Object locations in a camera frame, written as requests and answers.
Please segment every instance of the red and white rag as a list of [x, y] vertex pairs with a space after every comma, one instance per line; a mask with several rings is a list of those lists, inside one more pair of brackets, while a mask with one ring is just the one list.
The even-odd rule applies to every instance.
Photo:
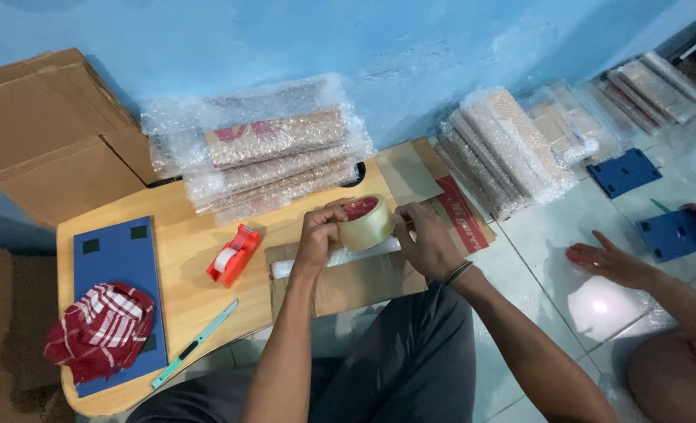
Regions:
[[48, 331], [45, 356], [69, 366], [75, 384], [134, 364], [152, 330], [155, 303], [118, 282], [94, 286]]

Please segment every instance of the blue plastic piece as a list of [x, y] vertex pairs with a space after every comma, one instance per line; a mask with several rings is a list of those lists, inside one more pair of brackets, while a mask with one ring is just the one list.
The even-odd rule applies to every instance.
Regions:
[[616, 159], [586, 166], [586, 172], [610, 199], [662, 177], [656, 166], [637, 148]]
[[646, 248], [657, 263], [696, 252], [696, 213], [672, 211], [635, 222]]
[[152, 218], [147, 216], [73, 237], [75, 299], [84, 296], [96, 284], [123, 282], [146, 293], [155, 302], [152, 331], [134, 364], [107, 380], [97, 378], [78, 384], [76, 392], [80, 398], [167, 366], [153, 235]]

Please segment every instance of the forearm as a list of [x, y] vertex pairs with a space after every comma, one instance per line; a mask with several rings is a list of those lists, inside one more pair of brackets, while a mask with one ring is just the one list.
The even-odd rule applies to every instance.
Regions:
[[644, 283], [648, 292], [680, 327], [696, 336], [696, 290], [681, 280], [656, 271]]
[[523, 392], [547, 418], [616, 421], [596, 384], [538, 326], [471, 267], [453, 287], [489, 330]]
[[316, 275], [294, 274], [275, 321], [249, 394], [241, 421], [306, 421], [311, 383], [309, 326]]

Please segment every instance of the wooden desk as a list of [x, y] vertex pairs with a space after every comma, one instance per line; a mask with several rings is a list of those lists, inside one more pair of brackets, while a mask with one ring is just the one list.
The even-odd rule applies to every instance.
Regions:
[[[206, 270], [222, 245], [236, 235], [240, 222], [218, 227], [213, 216], [196, 216], [186, 198], [183, 182], [124, 197], [58, 226], [58, 304], [61, 315], [74, 302], [73, 236], [152, 215], [169, 360], [177, 357], [194, 336], [234, 299], [238, 298], [240, 302], [230, 318], [189, 355], [184, 362], [184, 366], [188, 366], [208, 352], [272, 324], [265, 248], [297, 241], [305, 212], [341, 197], [363, 197], [370, 193], [383, 195], [390, 207], [395, 207], [390, 188], [374, 160], [366, 162], [366, 178], [356, 187], [314, 193], [290, 206], [244, 221], [264, 238], [231, 289], [213, 282]], [[69, 404], [77, 412], [85, 416], [109, 416], [125, 411], [149, 396], [152, 393], [149, 384], [160, 372], [84, 398], [76, 395], [68, 367], [62, 368], [61, 381]]]

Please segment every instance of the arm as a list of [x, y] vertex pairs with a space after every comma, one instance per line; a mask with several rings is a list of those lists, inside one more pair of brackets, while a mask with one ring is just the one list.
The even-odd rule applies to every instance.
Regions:
[[333, 221], [347, 221], [345, 199], [304, 216], [301, 241], [293, 264], [283, 307], [277, 315], [257, 364], [241, 421], [246, 423], [306, 421], [311, 384], [309, 323], [314, 290], [337, 240]]
[[[414, 269], [444, 280], [465, 259], [441, 219], [411, 203], [393, 216], [395, 236]], [[406, 221], [413, 221], [414, 242]], [[452, 285], [474, 308], [492, 335], [507, 366], [536, 408], [549, 421], [616, 421], [596, 384], [538, 326], [507, 301], [475, 266]]]
[[696, 335], [696, 290], [681, 280], [620, 250], [604, 234], [593, 231], [604, 248], [572, 245], [568, 259], [591, 274], [632, 289], [642, 289], [669, 313], [680, 327]]

